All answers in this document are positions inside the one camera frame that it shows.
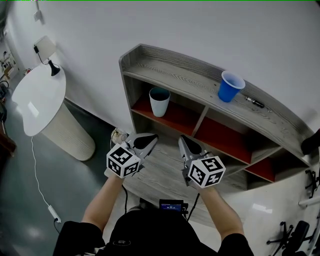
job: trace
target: table lamp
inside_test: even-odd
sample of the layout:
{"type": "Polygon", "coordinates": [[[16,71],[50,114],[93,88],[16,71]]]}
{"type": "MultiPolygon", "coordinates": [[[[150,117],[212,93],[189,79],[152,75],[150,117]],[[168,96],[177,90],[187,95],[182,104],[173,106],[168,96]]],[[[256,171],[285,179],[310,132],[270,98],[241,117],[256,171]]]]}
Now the table lamp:
{"type": "Polygon", "coordinates": [[[60,68],[56,67],[49,57],[56,52],[55,44],[46,35],[40,38],[33,47],[36,54],[38,54],[40,61],[43,63],[44,60],[48,59],[48,64],[51,67],[51,76],[55,76],[59,73],[60,68]]]}

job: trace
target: blue plastic cup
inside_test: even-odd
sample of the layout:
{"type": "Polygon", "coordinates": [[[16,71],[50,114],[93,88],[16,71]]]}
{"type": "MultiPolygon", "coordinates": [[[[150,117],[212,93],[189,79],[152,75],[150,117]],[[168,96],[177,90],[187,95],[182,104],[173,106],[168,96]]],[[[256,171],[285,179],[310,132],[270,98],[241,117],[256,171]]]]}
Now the blue plastic cup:
{"type": "Polygon", "coordinates": [[[245,88],[245,81],[230,71],[223,71],[222,81],[218,92],[219,98],[224,102],[230,102],[236,96],[236,94],[243,88],[245,88]]]}

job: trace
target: white table top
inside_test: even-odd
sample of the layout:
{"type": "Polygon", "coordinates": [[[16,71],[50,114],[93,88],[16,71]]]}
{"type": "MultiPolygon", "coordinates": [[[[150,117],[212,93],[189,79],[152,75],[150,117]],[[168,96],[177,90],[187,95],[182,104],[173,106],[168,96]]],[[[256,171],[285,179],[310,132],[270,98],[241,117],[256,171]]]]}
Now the white table top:
{"type": "Polygon", "coordinates": [[[39,65],[18,84],[12,100],[22,112],[24,132],[28,136],[40,133],[55,117],[66,94],[66,75],[51,76],[49,65],[39,65]]]}

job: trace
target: white cup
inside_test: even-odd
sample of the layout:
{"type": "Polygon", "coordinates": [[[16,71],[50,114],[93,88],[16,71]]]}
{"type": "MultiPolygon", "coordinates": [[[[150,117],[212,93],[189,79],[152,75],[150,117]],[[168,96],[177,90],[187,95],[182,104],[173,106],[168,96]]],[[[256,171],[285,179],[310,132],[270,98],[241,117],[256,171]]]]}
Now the white cup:
{"type": "Polygon", "coordinates": [[[149,97],[153,114],[157,118],[163,117],[169,104],[170,91],[155,87],[150,90],[149,97]]]}

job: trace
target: person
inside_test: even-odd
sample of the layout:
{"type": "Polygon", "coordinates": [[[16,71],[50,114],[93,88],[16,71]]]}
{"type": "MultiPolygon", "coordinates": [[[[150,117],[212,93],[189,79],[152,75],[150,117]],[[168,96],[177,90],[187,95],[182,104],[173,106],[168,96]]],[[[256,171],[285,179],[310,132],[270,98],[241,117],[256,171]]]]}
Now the person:
{"type": "Polygon", "coordinates": [[[103,230],[123,181],[117,175],[111,175],[86,208],[82,222],[64,223],[53,256],[136,255],[135,252],[253,256],[239,216],[213,186],[198,191],[221,236],[218,252],[200,242],[181,213],[159,209],[132,210],[124,214],[115,224],[110,241],[105,244],[103,230]]]}

